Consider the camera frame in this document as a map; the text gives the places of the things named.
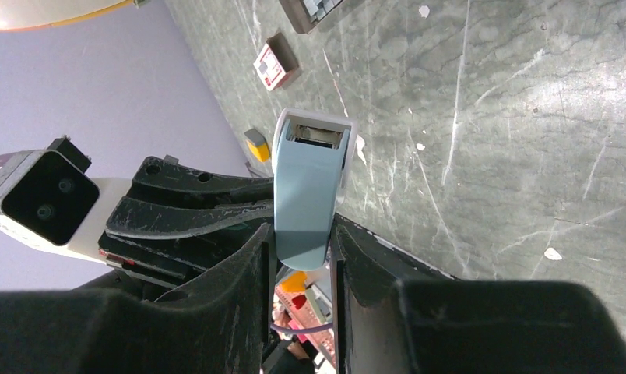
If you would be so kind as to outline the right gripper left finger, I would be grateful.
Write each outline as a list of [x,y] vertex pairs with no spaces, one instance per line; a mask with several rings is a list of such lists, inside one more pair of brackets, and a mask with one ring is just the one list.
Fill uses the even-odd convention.
[[109,288],[0,293],[0,373],[257,373],[275,271],[263,224],[154,302]]

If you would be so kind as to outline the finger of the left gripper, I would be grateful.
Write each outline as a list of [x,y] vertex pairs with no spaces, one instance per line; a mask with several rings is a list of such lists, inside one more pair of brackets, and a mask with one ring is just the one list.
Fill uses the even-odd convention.
[[107,219],[105,232],[137,239],[190,238],[272,216],[271,200],[185,209],[124,197]]
[[215,174],[147,157],[132,178],[132,187],[149,193],[176,195],[228,194],[233,199],[272,199],[272,178],[250,178]]

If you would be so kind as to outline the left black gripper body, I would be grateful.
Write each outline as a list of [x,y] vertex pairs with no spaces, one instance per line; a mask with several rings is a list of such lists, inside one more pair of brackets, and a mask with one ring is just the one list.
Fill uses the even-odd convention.
[[83,290],[117,290],[151,302],[260,302],[262,243],[255,227],[172,239],[101,236],[108,273]]

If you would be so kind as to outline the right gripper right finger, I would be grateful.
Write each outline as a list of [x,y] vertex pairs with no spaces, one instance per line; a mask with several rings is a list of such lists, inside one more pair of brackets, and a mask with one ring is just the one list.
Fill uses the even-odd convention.
[[460,280],[336,216],[340,373],[626,373],[626,343],[579,284]]

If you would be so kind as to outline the light blue small stapler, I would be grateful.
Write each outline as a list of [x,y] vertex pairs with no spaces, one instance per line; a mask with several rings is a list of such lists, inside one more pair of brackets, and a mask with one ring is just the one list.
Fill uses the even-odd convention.
[[294,270],[323,266],[336,206],[350,179],[358,124],[286,108],[272,144],[276,254]]

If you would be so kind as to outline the red white staple box sleeve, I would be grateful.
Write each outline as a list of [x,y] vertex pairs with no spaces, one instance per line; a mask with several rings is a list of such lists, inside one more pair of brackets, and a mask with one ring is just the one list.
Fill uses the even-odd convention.
[[300,68],[293,49],[281,31],[266,39],[253,66],[259,81],[268,91],[280,88]]

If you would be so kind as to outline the staple tray with staples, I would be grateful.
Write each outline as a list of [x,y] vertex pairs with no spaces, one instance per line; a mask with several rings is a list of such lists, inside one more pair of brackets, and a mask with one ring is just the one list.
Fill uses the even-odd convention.
[[310,34],[314,29],[329,31],[363,3],[359,0],[279,0],[296,34]]

